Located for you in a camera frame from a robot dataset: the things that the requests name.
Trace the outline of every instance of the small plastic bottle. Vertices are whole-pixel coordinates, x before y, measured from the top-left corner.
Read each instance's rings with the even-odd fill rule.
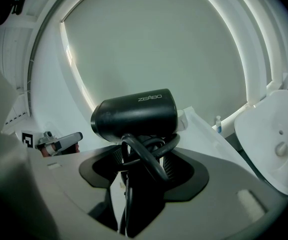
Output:
[[[222,121],[220,120],[220,116],[216,117],[216,131],[220,134],[222,132]]]

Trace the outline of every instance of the sink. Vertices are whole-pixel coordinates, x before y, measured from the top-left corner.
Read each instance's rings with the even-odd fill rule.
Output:
[[[288,195],[288,90],[277,90],[240,114],[235,132],[264,178]]]

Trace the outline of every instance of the brand logo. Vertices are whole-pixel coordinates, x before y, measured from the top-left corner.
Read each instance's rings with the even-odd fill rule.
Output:
[[[147,101],[147,100],[154,100],[154,99],[159,99],[159,98],[162,98],[162,95],[159,94],[159,95],[153,95],[153,96],[148,96],[148,97],[143,97],[143,98],[139,98],[138,101],[139,102],[143,102],[143,101]]]

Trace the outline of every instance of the gray window shade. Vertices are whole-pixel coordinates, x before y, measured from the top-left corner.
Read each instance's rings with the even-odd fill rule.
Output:
[[[237,47],[208,0],[84,0],[65,27],[95,105],[168,88],[214,125],[246,103]]]

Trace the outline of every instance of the hair dryer barrel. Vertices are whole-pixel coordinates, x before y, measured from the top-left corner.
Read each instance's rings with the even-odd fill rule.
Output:
[[[168,89],[107,99],[94,110],[91,126],[110,142],[124,134],[165,137],[177,130],[177,108]]]

